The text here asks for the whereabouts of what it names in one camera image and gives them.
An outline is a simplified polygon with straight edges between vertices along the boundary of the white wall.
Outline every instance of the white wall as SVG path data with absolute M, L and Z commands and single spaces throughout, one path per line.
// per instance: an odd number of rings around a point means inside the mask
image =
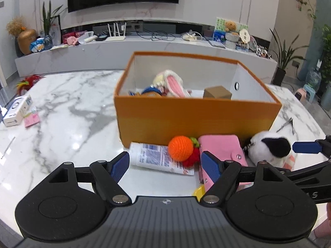
M 29 27 L 42 29 L 40 6 L 48 0 L 19 0 L 20 13 Z M 51 0 L 52 7 L 67 7 L 67 0 Z M 179 4 L 130 3 L 105 5 L 66 13 L 61 28 L 113 20 L 172 20 L 215 25 L 216 17 L 249 24 L 251 34 L 270 40 L 278 0 L 179 0 Z
M 17 71 L 15 59 L 17 58 L 14 38 L 6 31 L 6 25 L 14 17 L 19 16 L 19 0 L 0 0 L 5 6 L 0 8 L 0 67 L 5 78 Z

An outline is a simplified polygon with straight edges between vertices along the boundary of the colorful feather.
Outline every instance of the colorful feather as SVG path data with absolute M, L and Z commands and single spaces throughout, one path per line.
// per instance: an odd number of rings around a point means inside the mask
M 19 83 L 16 85 L 17 94 L 21 96 L 23 90 L 28 91 L 40 79 L 42 79 L 42 77 L 40 77 L 39 75 L 31 75 L 19 81 Z

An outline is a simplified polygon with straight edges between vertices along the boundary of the small brown box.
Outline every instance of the small brown box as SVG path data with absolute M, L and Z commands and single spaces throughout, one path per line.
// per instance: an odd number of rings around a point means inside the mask
M 231 99 L 231 92 L 223 86 L 205 88 L 204 98 Z

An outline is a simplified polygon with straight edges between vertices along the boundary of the orange crochet ball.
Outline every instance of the orange crochet ball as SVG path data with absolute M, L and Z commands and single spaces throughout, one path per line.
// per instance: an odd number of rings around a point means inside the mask
M 193 143 L 186 136 L 176 136 L 168 144 L 170 157 L 177 162 L 187 160 L 193 153 Z

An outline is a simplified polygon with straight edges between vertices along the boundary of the white marble surface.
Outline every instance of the white marble surface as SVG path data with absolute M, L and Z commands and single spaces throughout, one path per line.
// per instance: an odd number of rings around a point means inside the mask
M 232 49 L 213 47 L 207 41 L 190 43 L 175 38 L 174 41 L 151 41 L 138 36 L 128 36 L 124 41 L 89 42 L 64 49 L 33 53 L 15 60 L 21 77 L 79 70 L 124 69 L 134 51 L 169 51 L 203 54 L 236 59 L 246 65 L 265 83 L 270 83 L 277 62 Z
M 19 11 L 27 26 L 42 30 L 41 7 L 49 0 L 19 0 Z M 63 5 L 67 0 L 51 0 L 52 7 Z M 215 25 L 216 18 L 241 21 L 254 27 L 254 36 L 270 40 L 269 28 L 275 25 L 278 0 L 179 0 L 178 4 L 129 3 L 104 5 L 66 13 L 61 17 L 62 29 L 114 20 L 171 20 Z
M 121 74 L 122 71 L 87 71 L 48 75 L 29 91 L 41 123 L 27 129 L 22 124 L 8 128 L 0 124 L 0 219 L 16 232 L 17 203 L 62 162 L 88 166 L 96 160 L 111 160 L 123 151 L 113 102 L 114 87 Z M 288 89 L 271 89 L 284 104 L 273 131 L 293 117 L 296 135 L 292 136 L 290 126 L 281 131 L 291 143 L 325 137 Z M 322 155 L 297 155 L 295 169 L 324 160 Z M 198 180 L 197 176 L 130 166 L 120 185 L 134 201 L 137 195 L 189 196 L 198 187 Z M 92 189 L 90 185 L 81 186 Z M 325 207 L 319 206 L 317 223 L 325 215 Z

